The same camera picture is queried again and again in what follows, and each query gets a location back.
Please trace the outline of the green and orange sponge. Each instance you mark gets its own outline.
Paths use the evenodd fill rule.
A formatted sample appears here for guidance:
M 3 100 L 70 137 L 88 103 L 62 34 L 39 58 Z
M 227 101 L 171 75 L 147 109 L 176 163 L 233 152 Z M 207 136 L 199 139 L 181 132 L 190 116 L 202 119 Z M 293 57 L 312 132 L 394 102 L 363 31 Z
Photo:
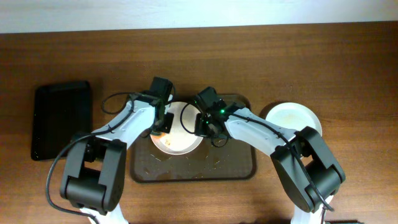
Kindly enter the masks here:
M 152 133 L 150 135 L 152 142 L 156 146 L 168 146 L 169 145 L 169 137 L 167 133 Z

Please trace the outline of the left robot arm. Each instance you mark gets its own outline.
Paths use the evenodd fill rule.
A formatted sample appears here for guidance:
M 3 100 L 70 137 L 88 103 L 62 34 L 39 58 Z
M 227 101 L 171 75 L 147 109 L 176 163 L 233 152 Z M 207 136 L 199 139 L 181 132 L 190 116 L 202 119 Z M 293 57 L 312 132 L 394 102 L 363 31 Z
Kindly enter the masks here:
M 110 122 L 62 149 L 67 159 L 60 196 L 71 203 L 72 214 L 90 223 L 127 223 L 119 205 L 127 150 L 144 131 L 164 126 L 174 89 L 168 79 L 155 77 L 148 90 L 124 92 L 124 104 Z

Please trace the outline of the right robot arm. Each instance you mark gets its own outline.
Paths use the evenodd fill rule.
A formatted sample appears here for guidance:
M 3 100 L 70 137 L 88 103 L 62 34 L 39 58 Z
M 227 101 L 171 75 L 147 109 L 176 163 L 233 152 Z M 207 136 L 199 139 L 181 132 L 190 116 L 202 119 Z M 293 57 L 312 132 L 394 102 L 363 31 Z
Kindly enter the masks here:
M 243 105 L 227 104 L 209 86 L 194 97 L 200 111 L 194 133 L 210 139 L 235 139 L 272 160 L 279 180 L 295 205 L 292 223 L 324 223 L 330 200 L 346 180 L 343 168 L 321 134 L 309 126 L 288 129 L 266 121 Z

